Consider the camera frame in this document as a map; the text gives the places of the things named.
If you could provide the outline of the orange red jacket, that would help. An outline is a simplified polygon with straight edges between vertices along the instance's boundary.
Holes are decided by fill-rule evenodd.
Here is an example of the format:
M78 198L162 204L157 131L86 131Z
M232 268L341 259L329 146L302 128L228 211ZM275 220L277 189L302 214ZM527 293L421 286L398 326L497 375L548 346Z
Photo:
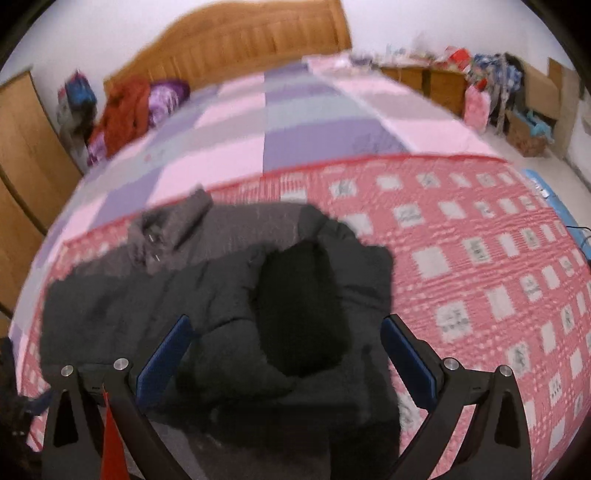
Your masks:
M107 158L147 132L150 90L150 83L141 77L116 83L110 90L103 114L90 137L91 142L102 137Z

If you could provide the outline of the dark grey wool coat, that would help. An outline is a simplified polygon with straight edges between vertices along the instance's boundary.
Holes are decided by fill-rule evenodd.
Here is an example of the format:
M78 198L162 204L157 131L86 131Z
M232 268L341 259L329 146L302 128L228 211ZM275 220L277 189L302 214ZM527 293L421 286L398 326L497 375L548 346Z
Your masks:
M208 479L384 479L400 413L380 325L394 260L311 204L144 212L126 242L46 293L44 377L131 359L186 317L189 345L153 416Z

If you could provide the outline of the wooden headboard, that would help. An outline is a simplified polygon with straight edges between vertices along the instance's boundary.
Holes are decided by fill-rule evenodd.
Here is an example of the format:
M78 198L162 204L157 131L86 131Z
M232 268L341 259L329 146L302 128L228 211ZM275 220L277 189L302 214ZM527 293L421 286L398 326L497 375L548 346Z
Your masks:
M218 2L171 23L103 81L109 94L130 77L180 79L197 90L352 48L339 1Z

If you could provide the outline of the pink bag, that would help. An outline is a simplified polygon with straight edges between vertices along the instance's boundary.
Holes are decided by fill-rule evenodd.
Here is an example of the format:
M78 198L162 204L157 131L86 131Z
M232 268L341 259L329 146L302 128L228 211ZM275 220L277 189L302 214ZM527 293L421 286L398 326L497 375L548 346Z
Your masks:
M491 97L487 91L481 91L471 85L465 92L463 120L478 133L486 131L491 111Z

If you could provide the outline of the wooden wardrobe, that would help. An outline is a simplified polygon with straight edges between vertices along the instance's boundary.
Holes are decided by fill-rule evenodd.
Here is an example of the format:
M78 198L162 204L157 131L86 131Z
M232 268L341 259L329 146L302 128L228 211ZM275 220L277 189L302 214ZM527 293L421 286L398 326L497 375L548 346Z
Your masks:
M1 313L12 317L35 255L82 174L29 69L1 85Z

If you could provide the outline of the wooden bedside cabinet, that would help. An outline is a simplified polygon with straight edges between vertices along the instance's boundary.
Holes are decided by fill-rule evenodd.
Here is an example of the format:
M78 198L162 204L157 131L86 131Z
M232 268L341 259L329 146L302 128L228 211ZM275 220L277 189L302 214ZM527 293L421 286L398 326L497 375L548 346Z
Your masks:
M454 115L463 115L467 80L462 73L418 66L382 66L380 70L387 77L421 93Z

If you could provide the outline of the cardboard box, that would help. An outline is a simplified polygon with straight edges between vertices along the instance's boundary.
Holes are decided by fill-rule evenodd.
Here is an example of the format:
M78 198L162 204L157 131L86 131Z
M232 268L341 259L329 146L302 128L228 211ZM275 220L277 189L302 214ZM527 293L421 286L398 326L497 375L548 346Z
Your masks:
M509 123L507 141L523 157L542 156L554 142L551 127L532 111L526 114L509 111L506 117Z

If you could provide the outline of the pink purple patchwork bedsheet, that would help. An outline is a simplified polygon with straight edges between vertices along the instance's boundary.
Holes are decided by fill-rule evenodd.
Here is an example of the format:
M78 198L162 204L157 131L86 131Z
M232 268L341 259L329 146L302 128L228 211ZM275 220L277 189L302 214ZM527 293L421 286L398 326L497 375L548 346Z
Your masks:
M453 114L341 55L194 91L163 123L92 167L37 253L10 336L25 353L44 280L61 246L87 231L198 186L301 164L379 153L491 155Z

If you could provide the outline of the hanging bags pile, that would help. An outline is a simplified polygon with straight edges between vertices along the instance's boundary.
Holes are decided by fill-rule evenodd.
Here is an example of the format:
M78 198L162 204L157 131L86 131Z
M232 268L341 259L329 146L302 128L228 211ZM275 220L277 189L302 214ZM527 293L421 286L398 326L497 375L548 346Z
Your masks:
M76 70L58 90L56 119L60 141L81 170L87 169L87 144L94 129L97 99L87 77Z

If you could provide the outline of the blue patterned clothes pile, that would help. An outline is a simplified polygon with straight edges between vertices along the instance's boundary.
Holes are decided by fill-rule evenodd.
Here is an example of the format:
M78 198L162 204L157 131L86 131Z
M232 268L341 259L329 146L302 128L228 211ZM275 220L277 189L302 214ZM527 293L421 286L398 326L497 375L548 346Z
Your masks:
M523 99L525 72L522 61L506 52L475 54L471 61L470 80L486 80L485 90L491 97L489 122L497 134L507 131L507 113Z

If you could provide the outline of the purple patterned pillow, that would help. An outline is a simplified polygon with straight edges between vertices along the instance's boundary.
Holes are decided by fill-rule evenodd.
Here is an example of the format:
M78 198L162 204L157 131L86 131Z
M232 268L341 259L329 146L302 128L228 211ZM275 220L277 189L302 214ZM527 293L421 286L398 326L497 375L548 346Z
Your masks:
M182 80L172 79L149 83L151 90L148 99L149 126L147 132L150 129L157 127L174 113L185 101L188 100L190 95L189 85ZM111 158L106 157L106 150L102 137L99 137L93 142L89 139L87 150L88 167L93 167Z

